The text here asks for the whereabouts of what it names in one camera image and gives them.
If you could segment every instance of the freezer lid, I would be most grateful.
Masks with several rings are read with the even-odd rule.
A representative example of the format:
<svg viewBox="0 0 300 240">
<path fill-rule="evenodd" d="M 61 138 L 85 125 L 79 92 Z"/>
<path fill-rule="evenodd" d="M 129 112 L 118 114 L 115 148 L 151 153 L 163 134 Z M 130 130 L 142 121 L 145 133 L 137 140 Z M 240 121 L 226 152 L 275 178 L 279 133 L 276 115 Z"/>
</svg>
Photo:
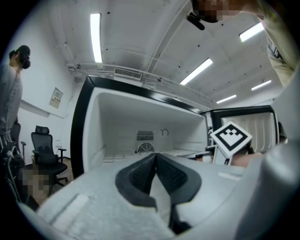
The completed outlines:
<svg viewBox="0 0 300 240">
<path fill-rule="evenodd" d="M 265 152 L 279 143 L 277 116 L 270 105 L 216 109 L 204 113 L 209 134 L 233 121 L 252 136 L 255 152 Z"/>
</svg>

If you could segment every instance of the mesh chair back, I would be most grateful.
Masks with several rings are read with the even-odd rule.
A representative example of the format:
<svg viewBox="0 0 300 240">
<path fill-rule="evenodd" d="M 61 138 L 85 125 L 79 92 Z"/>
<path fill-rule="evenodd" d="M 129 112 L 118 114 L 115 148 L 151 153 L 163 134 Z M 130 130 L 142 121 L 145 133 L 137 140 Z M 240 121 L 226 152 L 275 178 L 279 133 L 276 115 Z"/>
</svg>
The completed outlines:
<svg viewBox="0 0 300 240">
<path fill-rule="evenodd" d="M 53 152 L 53 138 L 50 134 L 34 132 L 31 133 L 31 139 L 34 146 L 34 150 L 38 151 L 39 153 L 52 153 Z"/>
<path fill-rule="evenodd" d="M 15 123 L 13 125 L 13 127 L 11 128 L 10 130 L 10 137 L 11 137 L 11 140 L 13 142 L 15 142 L 15 145 L 18 149 L 19 152 L 20 151 L 20 148 L 19 148 L 19 135 L 20 135 L 20 131 L 21 131 L 21 125 L 19 123 Z"/>
</svg>

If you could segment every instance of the white plastic panel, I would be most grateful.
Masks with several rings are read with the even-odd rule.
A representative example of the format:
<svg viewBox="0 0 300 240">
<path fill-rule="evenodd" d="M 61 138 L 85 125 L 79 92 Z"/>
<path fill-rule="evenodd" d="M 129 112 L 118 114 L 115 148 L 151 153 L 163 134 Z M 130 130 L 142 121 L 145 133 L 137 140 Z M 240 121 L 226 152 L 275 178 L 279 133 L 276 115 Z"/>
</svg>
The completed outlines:
<svg viewBox="0 0 300 240">
<path fill-rule="evenodd" d="M 178 156 L 207 146 L 203 116 L 146 97 L 95 88 L 84 123 L 84 171 L 140 155 L 138 131 L 153 132 L 153 140 L 146 142 L 155 152 Z"/>
<path fill-rule="evenodd" d="M 251 147 L 254 152 L 264 152 L 276 145 L 276 127 L 274 114 L 271 112 L 222 118 L 222 124 L 233 121 L 253 138 Z"/>
</svg>

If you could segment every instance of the gray shirt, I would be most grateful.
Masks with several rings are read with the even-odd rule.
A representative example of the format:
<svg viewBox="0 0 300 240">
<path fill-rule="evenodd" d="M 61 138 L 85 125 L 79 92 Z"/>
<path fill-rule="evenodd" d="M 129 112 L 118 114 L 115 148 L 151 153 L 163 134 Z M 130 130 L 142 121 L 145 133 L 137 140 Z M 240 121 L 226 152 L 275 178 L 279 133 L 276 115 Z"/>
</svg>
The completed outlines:
<svg viewBox="0 0 300 240">
<path fill-rule="evenodd" d="M 17 115 L 22 98 L 23 86 L 15 69 L 0 66 L 0 135 L 8 135 Z"/>
</svg>

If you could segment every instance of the white wall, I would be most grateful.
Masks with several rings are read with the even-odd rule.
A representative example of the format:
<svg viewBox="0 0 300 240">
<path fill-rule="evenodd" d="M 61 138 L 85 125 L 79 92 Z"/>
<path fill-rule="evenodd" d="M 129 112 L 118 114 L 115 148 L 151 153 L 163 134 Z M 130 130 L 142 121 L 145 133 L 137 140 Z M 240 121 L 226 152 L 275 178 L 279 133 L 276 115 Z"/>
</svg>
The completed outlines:
<svg viewBox="0 0 300 240">
<path fill-rule="evenodd" d="M 22 126 L 20 141 L 27 143 L 25 151 L 26 163 L 31 163 L 33 144 L 31 132 L 35 126 L 49 127 L 55 140 L 65 139 L 62 127 L 66 115 L 67 105 L 73 91 L 73 77 L 64 66 L 64 60 L 55 49 L 56 41 L 48 19 L 45 6 L 39 6 L 19 28 L 4 55 L 4 62 L 8 62 L 8 53 L 21 45 L 28 45 L 31 49 L 31 67 L 21 73 L 23 96 L 18 118 Z M 56 109 L 49 105 L 54 88 L 63 92 L 63 97 Z M 62 142 L 62 147 L 69 149 L 68 142 Z"/>
<path fill-rule="evenodd" d="M 274 86 L 272 88 L 266 89 L 261 88 L 260 90 L 256 90 L 249 92 L 248 97 L 245 99 L 239 100 L 239 95 L 233 100 L 229 100 L 227 104 L 219 104 L 219 108 L 230 108 L 230 107 L 247 107 L 247 106 L 257 106 L 257 105 L 269 105 L 272 102 L 273 98 L 277 98 L 283 88 L 281 86 Z"/>
</svg>

